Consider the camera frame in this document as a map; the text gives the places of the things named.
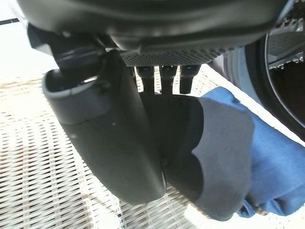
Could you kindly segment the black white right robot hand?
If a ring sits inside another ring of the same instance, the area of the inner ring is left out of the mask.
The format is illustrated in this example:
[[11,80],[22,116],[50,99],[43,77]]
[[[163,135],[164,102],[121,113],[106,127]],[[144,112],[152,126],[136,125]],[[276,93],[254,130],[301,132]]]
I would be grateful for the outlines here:
[[94,175],[131,204],[171,183],[195,203],[241,202],[250,115],[190,97],[196,67],[261,38],[291,0],[20,0],[32,47],[58,68],[45,97]]

